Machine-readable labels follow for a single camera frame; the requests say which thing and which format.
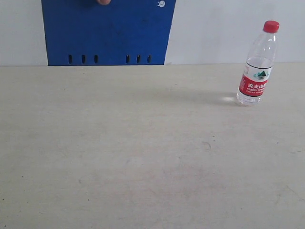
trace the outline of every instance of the blue board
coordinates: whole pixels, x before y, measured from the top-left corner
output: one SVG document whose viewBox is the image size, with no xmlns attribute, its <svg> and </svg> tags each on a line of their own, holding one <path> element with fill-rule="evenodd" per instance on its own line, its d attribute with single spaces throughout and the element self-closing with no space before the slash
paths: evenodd
<svg viewBox="0 0 305 229">
<path fill-rule="evenodd" d="M 164 64 L 175 0 L 42 0 L 49 65 Z"/>
</svg>

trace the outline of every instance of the white wall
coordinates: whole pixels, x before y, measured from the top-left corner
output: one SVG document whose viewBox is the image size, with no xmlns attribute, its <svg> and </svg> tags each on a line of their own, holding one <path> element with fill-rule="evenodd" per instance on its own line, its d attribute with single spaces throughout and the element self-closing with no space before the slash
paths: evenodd
<svg viewBox="0 0 305 229">
<path fill-rule="evenodd" d="M 305 1 L 176 0 L 166 64 L 244 62 L 264 21 L 278 20 L 278 62 L 305 61 Z M 40 0 L 0 1 L 0 65 L 46 65 Z"/>
</svg>

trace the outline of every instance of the table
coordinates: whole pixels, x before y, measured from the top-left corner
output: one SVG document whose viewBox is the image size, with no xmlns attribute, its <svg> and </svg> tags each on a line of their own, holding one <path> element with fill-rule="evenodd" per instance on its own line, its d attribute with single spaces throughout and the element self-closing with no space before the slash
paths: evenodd
<svg viewBox="0 0 305 229">
<path fill-rule="evenodd" d="M 1 67 L 0 228 L 303 229 L 303 65 Z"/>
</svg>

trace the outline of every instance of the water bottle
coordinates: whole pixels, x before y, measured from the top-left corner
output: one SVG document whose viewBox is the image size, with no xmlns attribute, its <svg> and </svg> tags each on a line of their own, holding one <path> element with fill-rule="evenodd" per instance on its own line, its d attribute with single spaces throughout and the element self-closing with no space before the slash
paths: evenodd
<svg viewBox="0 0 305 229">
<path fill-rule="evenodd" d="M 261 101 L 276 54 L 277 21 L 266 21 L 261 35 L 254 41 L 244 67 L 237 100 L 251 106 Z"/>
</svg>

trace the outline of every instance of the finger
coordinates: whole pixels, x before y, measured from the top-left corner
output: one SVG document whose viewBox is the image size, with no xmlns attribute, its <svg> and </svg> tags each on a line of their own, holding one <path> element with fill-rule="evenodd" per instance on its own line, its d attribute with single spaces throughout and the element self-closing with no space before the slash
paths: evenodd
<svg viewBox="0 0 305 229">
<path fill-rule="evenodd" d="M 110 1 L 111 0 L 97 0 L 97 2 L 102 5 L 108 5 L 110 3 Z"/>
</svg>

